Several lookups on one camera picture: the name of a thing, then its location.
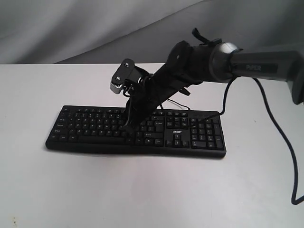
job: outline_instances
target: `black keyboard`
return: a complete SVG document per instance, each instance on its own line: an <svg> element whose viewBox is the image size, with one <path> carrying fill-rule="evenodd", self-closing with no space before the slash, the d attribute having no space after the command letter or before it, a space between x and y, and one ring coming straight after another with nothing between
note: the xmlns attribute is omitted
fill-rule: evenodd
<svg viewBox="0 0 304 228"><path fill-rule="evenodd" d="M156 110L127 133L124 108L63 106L46 141L51 150L103 154L224 157L226 147L218 112Z"/></svg>

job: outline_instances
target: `spacebar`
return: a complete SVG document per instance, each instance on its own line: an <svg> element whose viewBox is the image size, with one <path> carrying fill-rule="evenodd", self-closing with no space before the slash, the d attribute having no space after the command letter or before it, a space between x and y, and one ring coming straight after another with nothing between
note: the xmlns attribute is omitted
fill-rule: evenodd
<svg viewBox="0 0 304 228"><path fill-rule="evenodd" d="M94 144L124 144L124 138L79 136L77 142L78 143L94 143Z"/></svg>

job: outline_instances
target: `keyboard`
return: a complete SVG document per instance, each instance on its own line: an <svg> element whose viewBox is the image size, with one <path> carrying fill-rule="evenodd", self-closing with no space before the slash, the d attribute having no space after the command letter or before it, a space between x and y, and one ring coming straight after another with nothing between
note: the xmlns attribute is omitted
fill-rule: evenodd
<svg viewBox="0 0 304 228"><path fill-rule="evenodd" d="M128 133L124 108L63 106L47 138L50 150L101 154L224 157L220 117L213 111L158 109Z"/></svg>

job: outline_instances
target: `white tabletop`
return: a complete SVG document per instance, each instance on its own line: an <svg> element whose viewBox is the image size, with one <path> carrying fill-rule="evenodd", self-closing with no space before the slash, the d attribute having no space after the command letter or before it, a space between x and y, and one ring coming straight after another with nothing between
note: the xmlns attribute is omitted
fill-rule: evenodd
<svg viewBox="0 0 304 228"><path fill-rule="evenodd" d="M48 151L45 140L63 105L125 105L109 89L118 66L0 66L1 228L303 227L304 203L290 203L290 152L249 78L228 93L221 160ZM161 64L139 66L154 72ZM303 105L292 103L286 83L262 84L294 147L304 194ZM173 99L220 111L225 86L203 83Z"/></svg>

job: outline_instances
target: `white table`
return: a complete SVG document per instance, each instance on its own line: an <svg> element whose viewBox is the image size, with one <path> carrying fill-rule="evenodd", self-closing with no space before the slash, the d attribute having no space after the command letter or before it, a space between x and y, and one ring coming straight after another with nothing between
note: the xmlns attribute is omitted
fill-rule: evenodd
<svg viewBox="0 0 304 228"><path fill-rule="evenodd" d="M304 203L290 203L290 152L252 79L236 80L229 91L222 160L48 151L63 105L125 105L109 89L118 66L0 66L1 228L303 227ZM139 66L154 72L161 64ZM262 84L295 149L304 194L303 105L292 103L287 84ZM173 99L221 110L225 86L203 83Z"/></svg>

